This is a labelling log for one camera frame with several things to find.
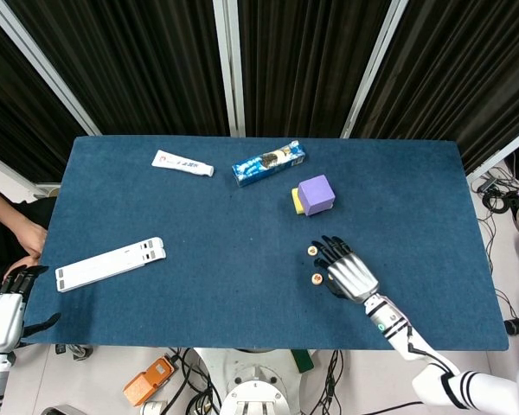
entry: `blue felt surface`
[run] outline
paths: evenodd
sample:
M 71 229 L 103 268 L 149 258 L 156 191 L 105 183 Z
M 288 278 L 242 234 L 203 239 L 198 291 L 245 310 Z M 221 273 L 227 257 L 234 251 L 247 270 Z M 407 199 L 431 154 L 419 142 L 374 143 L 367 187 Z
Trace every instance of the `blue felt surface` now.
M 361 305 L 311 283 L 306 250 L 338 235 L 437 349 L 507 348 L 454 143 L 300 139 L 306 161 L 239 188 L 231 165 L 289 138 L 109 136 L 74 144 L 26 323 L 35 342 L 386 349 Z M 212 178 L 151 166 L 158 149 Z M 297 216 L 291 189 L 325 174 L 330 211 Z M 168 258 L 60 294 L 54 269 L 159 236 Z

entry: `silver robot hand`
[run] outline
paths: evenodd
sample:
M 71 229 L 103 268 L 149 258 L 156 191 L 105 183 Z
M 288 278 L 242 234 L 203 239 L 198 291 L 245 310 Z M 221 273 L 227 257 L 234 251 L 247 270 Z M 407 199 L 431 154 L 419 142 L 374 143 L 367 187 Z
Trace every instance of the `silver robot hand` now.
M 325 235 L 322 238 L 327 246 L 316 240 L 311 242 L 326 258 L 326 261 L 316 259 L 315 266 L 322 266 L 328 271 L 329 280 L 343 294 L 339 297 L 364 303 L 379 290 L 379 281 L 342 239 Z

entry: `purple foam block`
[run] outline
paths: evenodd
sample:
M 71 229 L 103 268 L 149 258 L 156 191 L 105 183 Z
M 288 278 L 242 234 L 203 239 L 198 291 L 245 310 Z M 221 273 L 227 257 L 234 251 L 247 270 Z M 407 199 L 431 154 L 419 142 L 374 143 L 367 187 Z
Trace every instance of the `purple foam block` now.
M 298 198 L 304 205 L 305 215 L 311 216 L 332 208 L 335 194 L 327 177 L 320 175 L 298 185 Z

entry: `robotic arm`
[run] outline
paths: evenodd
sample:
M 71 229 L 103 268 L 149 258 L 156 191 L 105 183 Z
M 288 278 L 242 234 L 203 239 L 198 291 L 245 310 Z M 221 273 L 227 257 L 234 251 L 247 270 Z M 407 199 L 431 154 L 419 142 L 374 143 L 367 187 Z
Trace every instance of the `robotic arm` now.
M 25 265 L 12 270 L 3 281 L 0 272 L 0 405 L 8 382 L 9 370 L 15 363 L 13 350 L 24 343 L 20 340 L 52 327 L 60 318 L 54 314 L 46 322 L 24 326 L 23 316 L 35 279 L 48 269 L 47 266 Z
M 362 303 L 365 313 L 392 347 L 407 361 L 423 360 L 427 367 L 413 379 L 413 389 L 428 405 L 455 405 L 496 415 L 519 415 L 517 383 L 477 372 L 462 372 L 431 348 L 407 317 L 378 293 L 379 282 L 340 238 L 323 236 L 312 244 L 324 255 L 315 266 L 328 272 L 328 286 L 338 297 Z

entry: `black pleated curtain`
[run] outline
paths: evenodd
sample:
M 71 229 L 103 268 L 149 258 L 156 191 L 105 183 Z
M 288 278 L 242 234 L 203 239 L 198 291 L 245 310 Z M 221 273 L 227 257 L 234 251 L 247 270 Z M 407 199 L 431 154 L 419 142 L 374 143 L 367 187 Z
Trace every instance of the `black pleated curtain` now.
M 453 140 L 466 171 L 519 134 L 519 0 L 410 0 L 352 137 Z
M 9 0 L 103 134 L 228 135 L 206 0 Z
M 240 0 L 247 135 L 339 137 L 389 4 Z
M 228 135 L 210 0 L 8 0 L 104 134 Z M 239 0 L 248 136 L 339 137 L 389 0 Z M 0 158 L 61 179 L 81 128 L 0 29 Z M 410 0 L 352 137 L 519 134 L 519 0 Z
M 60 182 L 83 130 L 0 28 L 0 160 L 33 182 Z

